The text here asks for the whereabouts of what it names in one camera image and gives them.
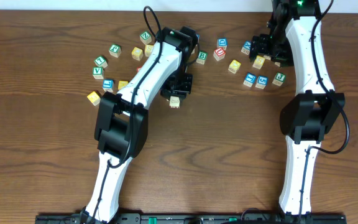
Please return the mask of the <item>red E block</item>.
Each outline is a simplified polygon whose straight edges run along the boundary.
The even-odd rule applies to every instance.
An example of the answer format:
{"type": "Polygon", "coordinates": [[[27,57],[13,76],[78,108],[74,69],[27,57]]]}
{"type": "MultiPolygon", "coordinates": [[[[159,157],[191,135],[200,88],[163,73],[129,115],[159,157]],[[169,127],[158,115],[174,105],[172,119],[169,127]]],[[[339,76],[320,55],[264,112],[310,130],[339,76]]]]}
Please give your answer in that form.
{"type": "Polygon", "coordinates": [[[179,108],[180,107],[180,98],[177,96],[171,96],[169,101],[169,106],[171,108],[179,108]]]}

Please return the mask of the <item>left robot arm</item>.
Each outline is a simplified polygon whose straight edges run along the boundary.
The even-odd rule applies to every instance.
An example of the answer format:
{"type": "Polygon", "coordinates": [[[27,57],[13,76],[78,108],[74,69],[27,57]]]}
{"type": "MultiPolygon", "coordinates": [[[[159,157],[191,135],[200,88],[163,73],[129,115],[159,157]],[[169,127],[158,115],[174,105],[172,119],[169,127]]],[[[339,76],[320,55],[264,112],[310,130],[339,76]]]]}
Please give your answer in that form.
{"type": "Polygon", "coordinates": [[[191,93],[193,76],[186,69],[197,44],[196,31],[189,27],[164,28],[135,77],[118,93],[102,96],[94,132],[99,171],[80,223],[109,223],[115,217],[127,168],[147,140],[151,102],[161,95],[179,103],[191,93]]]}

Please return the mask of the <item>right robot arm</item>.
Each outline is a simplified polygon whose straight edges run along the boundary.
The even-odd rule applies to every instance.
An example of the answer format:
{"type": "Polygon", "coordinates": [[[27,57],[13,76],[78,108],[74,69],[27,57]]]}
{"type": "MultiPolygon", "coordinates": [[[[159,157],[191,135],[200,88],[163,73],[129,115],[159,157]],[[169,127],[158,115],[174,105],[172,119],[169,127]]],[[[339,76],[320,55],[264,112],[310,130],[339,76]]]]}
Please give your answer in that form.
{"type": "Polygon", "coordinates": [[[281,66],[295,69],[296,92],[280,112],[280,130],[287,142],[285,180],[279,205],[287,220],[311,220],[310,192],[314,163],[321,143],[338,116],[345,124],[345,140],[350,127],[344,112],[345,96],[334,89],[324,59],[321,21],[326,15],[318,0],[273,0],[267,22],[269,34],[253,36],[249,58],[270,57],[281,66]]]}

